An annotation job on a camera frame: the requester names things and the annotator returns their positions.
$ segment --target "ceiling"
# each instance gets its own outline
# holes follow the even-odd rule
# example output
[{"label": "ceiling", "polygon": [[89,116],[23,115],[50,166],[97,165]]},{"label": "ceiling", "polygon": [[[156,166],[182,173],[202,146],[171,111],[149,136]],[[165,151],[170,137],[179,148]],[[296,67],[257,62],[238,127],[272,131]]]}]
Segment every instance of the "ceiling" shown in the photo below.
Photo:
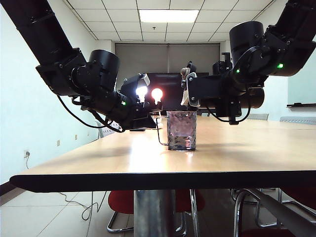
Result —
[{"label": "ceiling", "polygon": [[[219,42],[255,19],[273,0],[64,0],[96,40]],[[194,23],[140,22],[139,9],[197,9]]]}]

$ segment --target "table edge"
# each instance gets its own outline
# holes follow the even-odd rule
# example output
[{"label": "table edge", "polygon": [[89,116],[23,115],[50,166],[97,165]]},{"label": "table edge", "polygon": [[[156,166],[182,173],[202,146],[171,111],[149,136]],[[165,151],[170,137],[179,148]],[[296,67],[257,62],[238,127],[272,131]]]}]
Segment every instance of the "table edge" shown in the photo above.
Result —
[{"label": "table edge", "polygon": [[37,174],[14,175],[10,182],[36,193],[105,190],[316,187],[316,170]]}]

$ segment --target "whiteboard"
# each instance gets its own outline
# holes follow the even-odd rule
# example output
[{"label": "whiteboard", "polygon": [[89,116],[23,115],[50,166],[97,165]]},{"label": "whiteboard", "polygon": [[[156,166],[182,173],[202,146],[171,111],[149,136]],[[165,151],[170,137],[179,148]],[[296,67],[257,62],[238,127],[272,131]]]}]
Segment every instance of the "whiteboard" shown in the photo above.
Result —
[{"label": "whiteboard", "polygon": [[288,104],[316,103],[316,50],[305,66],[288,78]]}]

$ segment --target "white light bulb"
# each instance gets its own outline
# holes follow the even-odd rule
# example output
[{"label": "white light bulb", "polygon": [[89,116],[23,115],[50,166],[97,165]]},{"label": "white light bulb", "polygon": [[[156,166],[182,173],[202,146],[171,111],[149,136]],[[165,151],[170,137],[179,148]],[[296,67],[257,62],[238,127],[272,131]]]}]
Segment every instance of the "white light bulb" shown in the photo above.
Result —
[{"label": "white light bulb", "polygon": [[158,104],[158,101],[161,102],[161,98],[162,98],[162,90],[159,88],[155,88],[152,91],[152,97],[155,100],[155,104]]},{"label": "white light bulb", "polygon": [[145,95],[147,94],[147,91],[148,91],[148,89],[146,86],[141,86],[141,87],[136,89],[136,95],[139,96],[140,102],[145,101]]}]

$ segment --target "wooden table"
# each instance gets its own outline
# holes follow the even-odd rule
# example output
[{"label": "wooden table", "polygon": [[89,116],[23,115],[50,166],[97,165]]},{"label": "wooden table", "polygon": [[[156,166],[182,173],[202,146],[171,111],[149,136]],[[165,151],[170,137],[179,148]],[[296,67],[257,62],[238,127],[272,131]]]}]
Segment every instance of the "wooden table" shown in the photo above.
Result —
[{"label": "wooden table", "polygon": [[196,151],[169,151],[156,130],[126,131],[10,181],[33,192],[74,192],[311,186],[315,177],[316,126],[260,120],[231,126],[198,117]]}]

